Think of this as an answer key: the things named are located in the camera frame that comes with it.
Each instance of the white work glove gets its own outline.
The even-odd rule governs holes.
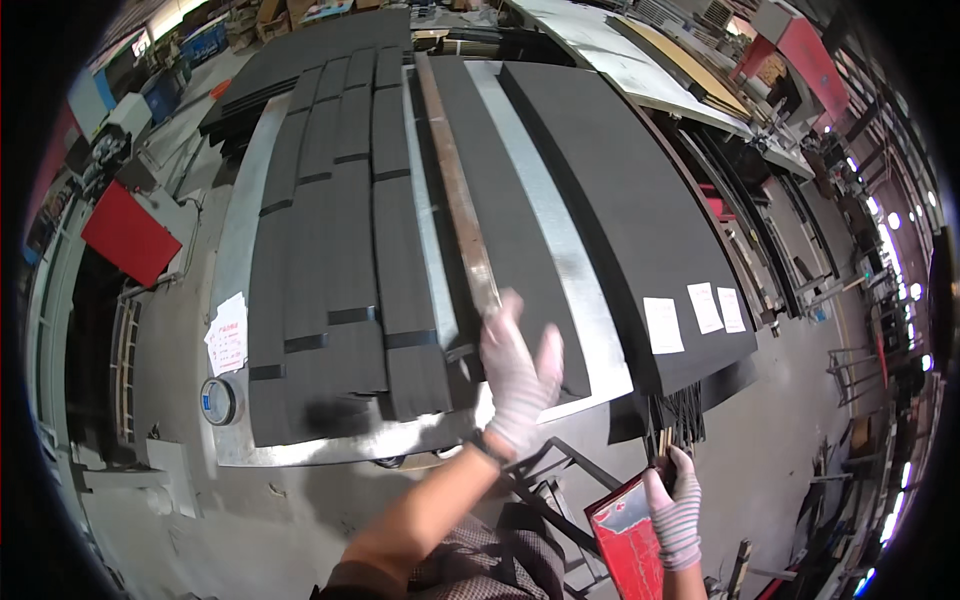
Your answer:
[[[660,561],[668,571],[682,571],[700,562],[700,483],[693,461],[685,452],[670,446],[670,458],[677,466],[673,497],[666,492],[657,472],[648,468],[641,475],[650,506],[650,520],[660,543]]]
[[[536,366],[516,324],[523,299],[513,290],[501,297],[480,334],[480,358],[493,395],[493,419],[487,431],[499,436],[515,456],[537,438],[540,412],[557,401],[564,380],[564,340],[549,324],[540,340]]]

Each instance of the wristwatch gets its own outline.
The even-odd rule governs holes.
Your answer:
[[[483,452],[483,453],[486,454],[487,456],[489,456],[489,457],[491,457],[492,459],[494,459],[494,460],[500,465],[501,468],[504,468],[504,467],[506,467],[507,465],[510,464],[510,459],[508,459],[508,458],[506,458],[506,457],[504,457],[504,456],[501,456],[501,455],[498,454],[497,452],[494,452],[492,448],[490,448],[489,446],[487,446],[487,443],[484,442],[484,439],[483,439],[483,430],[482,430],[482,429],[474,429],[474,430],[473,430],[473,433],[470,434],[470,437],[467,439],[467,441],[470,442],[471,444],[475,445],[478,450],[480,450],[481,452]]]

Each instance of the black metal strip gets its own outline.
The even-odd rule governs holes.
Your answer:
[[[833,273],[834,277],[839,279],[840,269],[837,267],[836,259],[833,258],[833,252],[830,251],[827,237],[824,235],[824,231],[820,229],[820,221],[817,219],[817,216],[813,214],[813,209],[810,207],[810,203],[806,201],[803,190],[801,190],[797,182],[794,181],[793,176],[785,170],[782,175],[774,177],[780,182],[780,185],[783,186],[783,190],[787,196],[801,207],[802,212],[806,213],[806,220],[810,223],[810,228],[813,229],[813,235],[817,238],[817,244],[827,256],[827,262],[830,263],[830,272]]]
[[[386,181],[386,180],[395,180],[398,177],[407,177],[410,175],[410,169],[396,169],[394,171],[387,171],[386,173],[381,173],[380,175],[374,175],[374,181]]]
[[[297,180],[297,185],[304,185],[305,183],[313,183],[314,181],[326,181],[333,177],[332,173],[318,173],[316,175],[308,175],[306,177],[301,177]]]
[[[260,216],[261,216],[261,217],[266,217],[267,215],[269,215],[269,214],[272,213],[272,212],[277,212],[278,210],[281,210],[282,208],[289,208],[289,207],[291,207],[291,206],[293,206],[293,205],[294,205],[294,201],[293,201],[292,199],[290,199],[290,198],[288,198],[288,199],[286,199],[286,200],[281,200],[281,201],[278,202],[278,203],[273,203],[273,204],[270,204],[269,206],[267,206],[267,207],[265,207],[265,208],[261,208],[261,209],[260,209]]]
[[[303,352],[305,350],[316,350],[326,348],[326,334],[307,335],[301,338],[283,341],[283,353],[293,354],[294,352]]]
[[[431,346],[437,344],[437,330],[407,331],[405,333],[391,333],[383,336],[383,344],[387,350],[394,348],[409,348],[412,346]]]
[[[753,226],[754,231],[756,231],[760,245],[766,250],[767,260],[773,268],[773,275],[778,284],[778,291],[786,303],[787,314],[791,319],[800,317],[803,313],[797,301],[797,295],[793,290],[793,283],[790,281],[790,277],[786,272],[788,266],[784,263],[783,256],[778,252],[777,244],[774,242],[766,222],[763,221],[762,215],[760,215],[759,210],[756,208],[750,192],[747,191],[747,188],[736,174],[733,166],[727,161],[727,157],[724,156],[723,151],[720,150],[717,143],[710,137],[707,128],[703,126],[695,127],[692,128],[691,133],[691,137],[699,142],[701,149],[714,161],[719,173],[726,178],[733,192],[739,197],[741,208],[746,212],[748,220]]]
[[[250,367],[250,381],[264,379],[283,379],[287,376],[285,365],[266,365],[264,367]]]
[[[368,158],[370,158],[369,152],[362,152],[358,155],[338,156],[333,159],[333,164],[343,164],[345,162],[353,162],[354,160],[367,160]]]
[[[346,310],[331,310],[330,312],[326,313],[326,322],[331,325],[362,323],[364,321],[376,321],[375,306],[348,308]]]

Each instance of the blue container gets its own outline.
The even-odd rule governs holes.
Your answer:
[[[190,34],[180,44],[180,53],[190,66],[219,54],[227,48],[227,15],[221,15]]]
[[[151,77],[140,88],[140,93],[154,116],[154,125],[159,125],[174,113],[180,104],[180,87],[176,76],[163,70]]]

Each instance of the dark gray panel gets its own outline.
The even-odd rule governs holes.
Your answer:
[[[272,39],[233,77],[218,104],[229,108],[260,89],[296,78],[328,59],[349,56],[358,48],[371,46],[398,46],[411,50],[409,13],[371,11],[353,14]]]
[[[376,87],[399,86],[403,75],[403,51],[383,48],[376,55]]]
[[[253,443],[258,447],[289,444],[290,427],[284,412],[286,380],[253,380],[248,389]]]
[[[346,89],[370,85],[373,82],[373,59],[376,52],[373,48],[357,50],[350,57],[350,67],[347,71]]]
[[[329,178],[333,171],[333,137],[337,131],[340,100],[314,105],[306,123],[300,149],[300,180]]]
[[[248,357],[251,367],[283,363],[283,298],[289,208],[257,224],[250,272]]]
[[[565,341],[561,401],[590,395],[587,365],[564,288],[514,164],[460,57],[430,60],[463,164],[496,284],[524,300],[520,332],[532,352],[554,323]]]
[[[316,102],[336,98],[344,92],[344,80],[347,77],[349,58],[331,60],[324,67],[324,74],[317,86]]]
[[[435,328],[409,177],[373,185],[373,230],[384,332]]]
[[[287,272],[283,290],[283,339],[292,340],[326,332],[327,257],[317,235],[330,201],[332,181],[315,181],[297,187],[286,230]]]
[[[282,407],[277,406],[277,412],[285,417],[289,430],[284,444],[296,444],[321,437],[317,435],[319,423],[314,423],[311,416],[335,396],[331,387],[329,363],[327,349],[307,350],[287,356],[284,401]]]
[[[444,351],[439,346],[387,350],[387,369],[397,420],[453,410]]]
[[[754,352],[752,331],[700,333],[686,286],[737,285],[696,199],[623,99],[595,73],[554,65],[506,62],[500,82],[580,230],[637,390],[671,394]],[[644,297],[674,300],[685,351],[651,353]]]
[[[344,92],[337,119],[335,162],[370,155],[370,88],[355,87]]]
[[[383,330],[376,321],[331,325],[327,330],[329,377],[334,392],[373,394],[388,389]]]
[[[403,90],[379,89],[373,94],[373,179],[409,175],[407,131],[403,123]]]
[[[270,206],[294,197],[294,185],[297,177],[297,157],[300,155],[300,141],[306,125],[307,113],[289,114],[276,132],[274,150],[267,167],[267,178],[263,184],[263,204]]]
[[[317,237],[329,273],[326,310],[376,306],[370,167],[366,160],[333,167],[332,194],[323,208]]]
[[[317,82],[323,69],[311,69],[306,71],[297,80],[297,86],[294,87],[293,95],[290,96],[290,106],[287,112],[297,112],[310,108],[313,105],[314,96],[317,93]]]

